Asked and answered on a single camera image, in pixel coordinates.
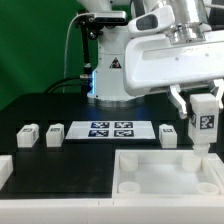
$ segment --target warning label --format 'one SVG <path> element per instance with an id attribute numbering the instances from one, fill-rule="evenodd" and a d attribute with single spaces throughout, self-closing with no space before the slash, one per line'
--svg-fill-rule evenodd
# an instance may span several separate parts
<path id="1" fill-rule="evenodd" d="M 110 68 L 122 68 L 120 62 L 115 58 L 110 66 Z"/>

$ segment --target black tabletop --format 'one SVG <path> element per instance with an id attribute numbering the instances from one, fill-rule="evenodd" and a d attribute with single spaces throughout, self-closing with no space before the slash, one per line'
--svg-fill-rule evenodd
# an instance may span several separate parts
<path id="1" fill-rule="evenodd" d="M 51 124 L 62 123 L 65 134 L 72 121 L 152 121 L 155 140 L 64 140 L 60 148 L 46 147 Z M 26 124 L 39 125 L 33 148 L 18 148 L 16 133 Z M 12 155 L 14 172 L 0 191 L 0 199 L 110 198 L 116 149 L 161 149 L 159 125 L 173 125 L 178 148 L 189 149 L 188 121 L 180 120 L 166 94 L 145 97 L 129 108 L 88 104 L 81 94 L 27 94 L 0 112 L 0 155 Z M 219 118 L 218 141 L 211 145 L 224 159 L 224 118 Z"/>

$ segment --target cable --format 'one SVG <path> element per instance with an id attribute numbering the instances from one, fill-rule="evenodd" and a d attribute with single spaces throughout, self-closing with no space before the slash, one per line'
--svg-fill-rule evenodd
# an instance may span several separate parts
<path id="1" fill-rule="evenodd" d="M 80 17 L 82 16 L 88 16 L 88 15 L 93 15 L 93 13 L 83 13 L 75 16 L 72 21 L 69 24 L 68 31 L 67 31 L 67 36 L 66 36 L 66 42 L 65 42 L 65 52 L 64 52 L 64 78 L 67 76 L 67 63 L 68 63 L 68 44 L 69 44 L 69 38 L 72 30 L 72 25 L 73 23 Z"/>
<path id="2" fill-rule="evenodd" d="M 68 82 L 68 81 L 71 81 L 71 80 L 80 80 L 79 77 L 75 77 L 75 76 L 70 76 L 68 78 L 64 78 L 64 79 L 61 79 L 57 82 L 55 82 L 54 84 L 52 84 L 51 86 L 49 86 L 45 91 L 44 93 L 49 93 L 51 91 L 52 88 L 54 88 L 55 86 L 61 84 L 61 83 L 65 83 L 65 82 Z"/>
<path id="3" fill-rule="evenodd" d="M 59 89 L 59 88 L 65 88 L 65 87 L 70 87 L 70 86 L 79 86 L 80 85 L 72 85 L 72 84 L 64 84 L 64 85 L 58 85 L 58 86 L 55 86 L 49 93 L 53 93 L 55 90 Z"/>
<path id="4" fill-rule="evenodd" d="M 205 4 L 205 7 L 207 7 L 207 8 L 215 8 L 215 9 L 223 9 L 224 10 L 224 6 L 223 5 Z"/>

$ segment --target green screen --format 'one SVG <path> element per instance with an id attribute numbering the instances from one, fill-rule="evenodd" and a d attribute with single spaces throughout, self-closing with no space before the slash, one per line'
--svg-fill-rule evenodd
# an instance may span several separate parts
<path id="1" fill-rule="evenodd" d="M 63 78 L 67 29 L 82 8 L 75 0 L 0 1 L 0 109 Z M 90 49 L 96 64 L 96 42 Z M 73 28 L 67 76 L 78 77 L 82 68 L 81 32 Z"/>

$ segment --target white tray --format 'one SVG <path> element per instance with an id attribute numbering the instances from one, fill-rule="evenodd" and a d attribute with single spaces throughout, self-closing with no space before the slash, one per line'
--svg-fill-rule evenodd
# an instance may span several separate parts
<path id="1" fill-rule="evenodd" d="M 138 154 L 138 169 L 125 172 L 120 169 L 121 153 Z M 197 173 L 182 169 L 182 156 L 189 150 L 117 150 L 115 157 L 113 198 L 147 197 L 202 197 L 196 185 L 209 182 L 219 187 L 220 196 L 224 194 L 224 164 L 216 154 L 202 159 L 202 169 Z M 123 182 L 135 182 L 141 187 L 140 194 L 118 193 Z"/>

